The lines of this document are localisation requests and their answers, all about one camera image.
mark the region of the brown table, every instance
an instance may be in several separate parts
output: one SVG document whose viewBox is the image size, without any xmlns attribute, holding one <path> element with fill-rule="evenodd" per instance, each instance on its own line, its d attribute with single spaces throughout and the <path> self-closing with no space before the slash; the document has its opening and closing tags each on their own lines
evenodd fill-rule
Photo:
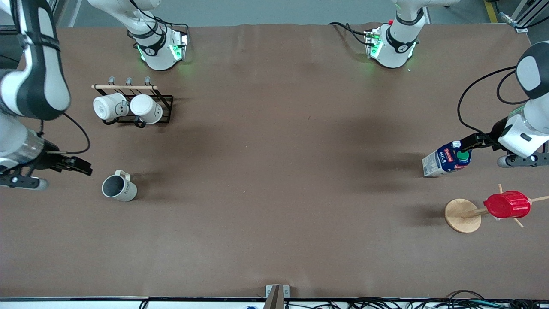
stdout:
<svg viewBox="0 0 549 309">
<path fill-rule="evenodd" d="M 125 29 L 59 31 L 68 113 L 92 139 L 82 158 L 94 172 L 39 171 L 44 192 L 0 189 L 0 295 L 255 296 L 285 283 L 298 297 L 549 297 L 547 203 L 524 229 L 487 217 L 462 235 L 442 216 L 454 198 L 481 206 L 497 183 L 545 195 L 547 169 L 499 168 L 504 153 L 488 149 L 447 178 L 421 167 L 471 133 L 456 117 L 461 92 L 516 64 L 525 35 L 426 26 L 414 57 L 385 69 L 331 26 L 191 31 L 189 62 L 165 72 L 140 62 Z M 109 76 L 150 76 L 176 97 L 172 123 L 103 125 L 90 86 Z M 489 130 L 511 110 L 497 102 L 498 81 L 470 92 L 466 121 Z M 512 79 L 505 88 L 524 97 Z M 85 146 L 64 118 L 45 138 Z M 101 194 L 116 169 L 135 176 L 135 201 Z"/>
</svg>

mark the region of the round wooden disc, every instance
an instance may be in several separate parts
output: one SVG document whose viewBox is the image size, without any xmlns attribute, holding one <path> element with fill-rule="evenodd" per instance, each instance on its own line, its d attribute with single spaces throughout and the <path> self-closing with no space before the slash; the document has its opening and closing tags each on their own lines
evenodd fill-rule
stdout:
<svg viewBox="0 0 549 309">
<path fill-rule="evenodd" d="M 444 218 L 448 225 L 460 233 L 472 233 L 479 229 L 481 217 L 476 216 L 473 218 L 464 219 L 460 217 L 461 213 L 466 211 L 475 210 L 477 207 L 470 201 L 463 198 L 457 198 L 450 201 L 444 209 Z"/>
</svg>

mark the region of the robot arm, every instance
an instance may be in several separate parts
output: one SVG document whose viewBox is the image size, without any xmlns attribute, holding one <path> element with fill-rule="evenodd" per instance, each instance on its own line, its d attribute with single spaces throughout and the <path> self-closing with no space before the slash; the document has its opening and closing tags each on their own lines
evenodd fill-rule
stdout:
<svg viewBox="0 0 549 309">
<path fill-rule="evenodd" d="M 487 133 L 490 140 L 474 133 L 461 140 L 462 149 L 506 150 L 507 155 L 498 160 L 500 167 L 549 165 L 549 41 L 528 48 L 516 70 L 529 100 L 492 127 Z"/>
<path fill-rule="evenodd" d="M 111 15 L 128 29 L 137 42 L 141 59 L 153 70 L 167 70 L 182 60 L 188 34 L 159 23 L 149 10 L 161 0 L 88 0 L 95 8 Z"/>
<path fill-rule="evenodd" d="M 396 18 L 367 34 L 369 57 L 388 68 L 398 68 L 412 56 L 417 36 L 426 22 L 424 7 L 442 7 L 460 0 L 391 0 L 396 5 Z"/>
<path fill-rule="evenodd" d="M 47 181 L 32 177 L 35 169 L 76 170 L 90 175 L 88 162 L 59 154 L 56 145 L 16 118 L 53 120 L 70 105 L 48 3 L 45 0 L 0 1 L 0 8 L 7 10 L 19 29 L 26 63 L 24 70 L 0 70 L 0 186 L 43 190 Z M 22 175 L 25 167 L 29 171 Z"/>
</svg>

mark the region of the wooden mug tree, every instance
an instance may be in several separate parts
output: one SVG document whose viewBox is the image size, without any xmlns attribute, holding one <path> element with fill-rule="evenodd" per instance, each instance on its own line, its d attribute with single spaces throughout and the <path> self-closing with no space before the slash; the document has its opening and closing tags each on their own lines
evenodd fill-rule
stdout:
<svg viewBox="0 0 549 309">
<path fill-rule="evenodd" d="M 533 202 L 549 199 L 549 196 L 538 198 L 528 198 L 519 191 L 509 190 L 503 192 L 501 184 L 498 194 L 493 194 L 484 201 L 483 208 L 478 208 L 475 204 L 463 198 L 457 198 L 450 201 L 444 209 L 444 218 L 448 225 L 460 233 L 472 233 L 480 227 L 482 216 L 491 214 L 492 216 L 513 220 L 521 227 L 524 226 L 518 220 L 530 212 Z"/>
</svg>

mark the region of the white mug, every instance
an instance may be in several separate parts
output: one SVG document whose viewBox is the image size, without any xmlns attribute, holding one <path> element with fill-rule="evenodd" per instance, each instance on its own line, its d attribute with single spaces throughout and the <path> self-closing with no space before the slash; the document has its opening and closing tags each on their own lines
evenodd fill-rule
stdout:
<svg viewBox="0 0 549 309">
<path fill-rule="evenodd" d="M 97 97 L 93 100 L 93 110 L 103 120 L 126 116 L 129 112 L 128 101 L 120 93 Z"/>
<path fill-rule="evenodd" d="M 130 109 L 146 124 L 155 124 L 162 118 L 162 107 L 148 95 L 134 96 L 130 102 Z"/>
<path fill-rule="evenodd" d="M 105 179 L 101 187 L 103 195 L 122 202 L 129 202 L 137 195 L 137 187 L 130 181 L 131 176 L 123 170 L 117 170 L 114 175 Z"/>
</svg>

